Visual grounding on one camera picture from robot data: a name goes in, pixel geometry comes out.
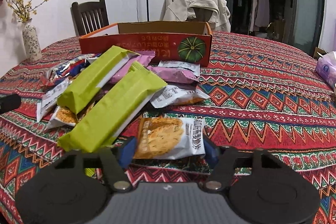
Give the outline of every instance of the red box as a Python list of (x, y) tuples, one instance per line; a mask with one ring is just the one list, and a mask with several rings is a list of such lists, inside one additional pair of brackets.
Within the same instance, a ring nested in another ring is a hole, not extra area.
[(115, 23), (79, 38), (82, 54), (102, 53), (113, 45), (155, 51), (153, 62), (185, 61), (208, 66), (212, 32), (207, 22)]

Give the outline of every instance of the patterned tablecloth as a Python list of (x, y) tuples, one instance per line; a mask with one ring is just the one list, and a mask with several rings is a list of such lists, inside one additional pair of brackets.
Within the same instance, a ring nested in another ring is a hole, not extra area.
[[(63, 151), (56, 145), (67, 127), (46, 131), (50, 115), (36, 123), (42, 72), (80, 54), (77, 38), (47, 47), (36, 63), (21, 63), (0, 80), (0, 95), (22, 96), (19, 109), (0, 116), (0, 206), (9, 223), (20, 223), (15, 193)], [(205, 133), (218, 145), (240, 150), (263, 147), (298, 171), (320, 191), (315, 223), (336, 222), (336, 106), (334, 92), (314, 72), (316, 61), (294, 47), (244, 35), (216, 32), (210, 64), (199, 88), (210, 99), (197, 105), (145, 112), (152, 117), (204, 117)], [(135, 135), (138, 119), (123, 135)], [(198, 158), (136, 160), (127, 171), (140, 180), (204, 180), (211, 170)], [(242, 169), (243, 175), (249, 170)]]

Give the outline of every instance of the pink snack package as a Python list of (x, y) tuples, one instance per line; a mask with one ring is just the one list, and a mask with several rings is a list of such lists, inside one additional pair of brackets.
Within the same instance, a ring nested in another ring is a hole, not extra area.
[(136, 53), (139, 55), (131, 57), (130, 60), (128, 60), (128, 62), (120, 70), (118, 70), (115, 75), (112, 76), (112, 78), (109, 80), (109, 83), (115, 84), (119, 82), (128, 72), (131, 64), (134, 61), (138, 61), (141, 65), (146, 67), (155, 57), (155, 51), (136, 51)]
[(154, 72), (158, 77), (167, 82), (191, 84), (194, 81), (198, 81), (193, 72), (186, 69), (152, 66), (148, 66), (147, 69)]

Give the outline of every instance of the green snack package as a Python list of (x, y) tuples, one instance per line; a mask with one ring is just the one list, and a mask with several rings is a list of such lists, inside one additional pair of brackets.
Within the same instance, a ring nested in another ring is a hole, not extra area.
[(77, 115), (103, 85), (134, 55), (137, 53), (112, 46), (78, 75), (58, 97), (57, 104), (68, 107)]
[(167, 85), (160, 77), (132, 63), (128, 73), (74, 127), (58, 139), (65, 151), (95, 152), (110, 145), (150, 100)]

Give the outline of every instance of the floral vase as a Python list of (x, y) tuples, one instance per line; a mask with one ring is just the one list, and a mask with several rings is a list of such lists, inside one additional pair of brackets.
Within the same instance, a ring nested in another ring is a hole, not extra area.
[(28, 62), (34, 62), (42, 57), (36, 28), (31, 25), (32, 20), (23, 22), (22, 38), (25, 45)]

